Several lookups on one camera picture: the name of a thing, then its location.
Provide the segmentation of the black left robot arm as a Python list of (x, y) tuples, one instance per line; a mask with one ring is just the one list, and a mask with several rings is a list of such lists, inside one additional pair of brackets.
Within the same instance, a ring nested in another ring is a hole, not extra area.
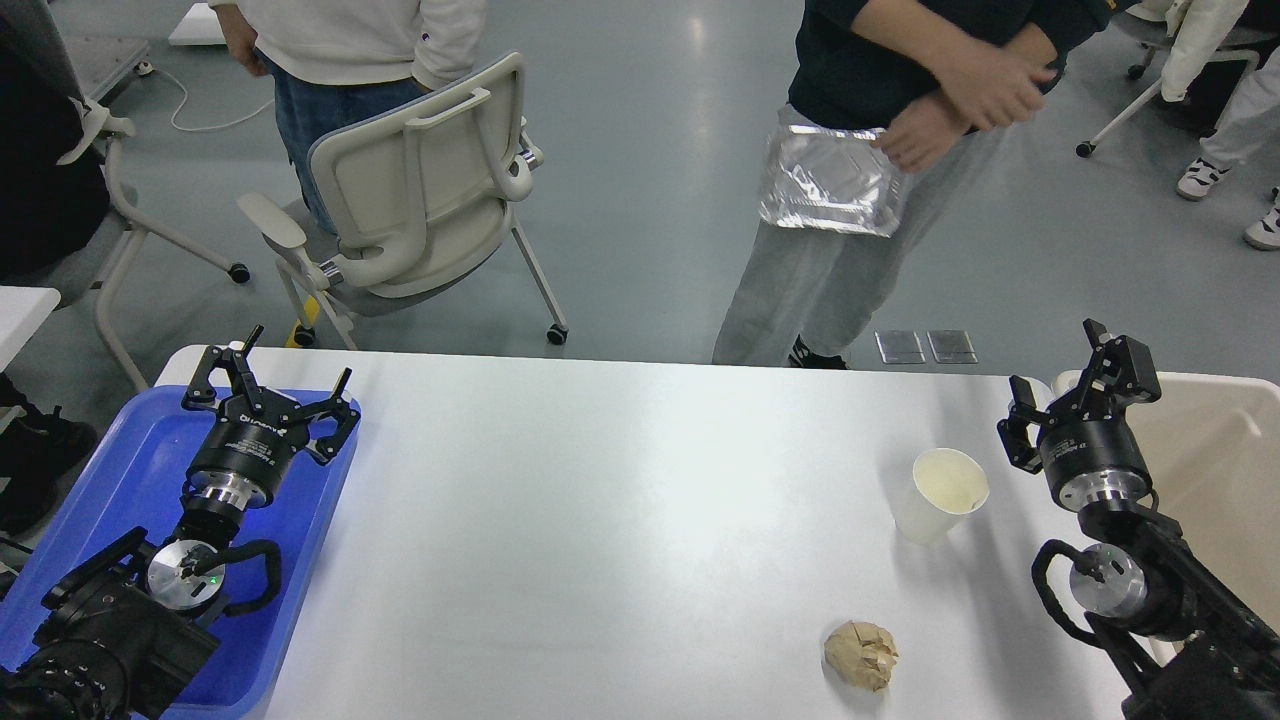
[(229, 719), (262, 698), (362, 413), (210, 346), (131, 400), (3, 601), (5, 719)]

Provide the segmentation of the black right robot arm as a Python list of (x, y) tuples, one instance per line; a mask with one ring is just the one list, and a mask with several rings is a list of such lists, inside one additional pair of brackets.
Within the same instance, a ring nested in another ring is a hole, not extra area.
[(1030, 577), (1048, 616), (1102, 650), (1125, 682), (1126, 719), (1275, 719), (1277, 633), (1190, 551), (1161, 514), (1125, 411), (1160, 400), (1149, 347), (1083, 323), (1091, 359), (1046, 409), (1012, 375), (997, 432), (1009, 462), (1043, 474), (1092, 544), (1046, 541)]

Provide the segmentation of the person's right hand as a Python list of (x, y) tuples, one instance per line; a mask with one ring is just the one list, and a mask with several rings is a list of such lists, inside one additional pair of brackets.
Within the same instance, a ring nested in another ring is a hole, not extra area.
[(936, 90), (900, 111), (873, 146), (900, 170), (916, 174), (933, 167), (970, 131), (970, 120)]

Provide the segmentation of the person's left hand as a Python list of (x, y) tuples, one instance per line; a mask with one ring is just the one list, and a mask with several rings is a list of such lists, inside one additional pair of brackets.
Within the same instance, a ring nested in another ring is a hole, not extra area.
[(1057, 72), (988, 44), (965, 44), (933, 70), (945, 95), (978, 129), (1029, 120), (1044, 106), (1041, 86)]

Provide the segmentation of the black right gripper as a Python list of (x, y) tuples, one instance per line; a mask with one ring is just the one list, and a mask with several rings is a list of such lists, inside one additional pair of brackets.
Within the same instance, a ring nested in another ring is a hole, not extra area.
[[(1051, 419), (1037, 407), (1030, 382), (1011, 375), (1007, 416), (996, 425), (1010, 465), (1029, 474), (1043, 468), (1052, 501), (1070, 512), (1103, 498), (1139, 501), (1151, 495), (1149, 469), (1125, 410), (1162, 397), (1146, 343), (1112, 334), (1094, 319), (1083, 327), (1091, 360), (1076, 384), (1050, 405)], [(1042, 425), (1036, 446), (1033, 425)]]

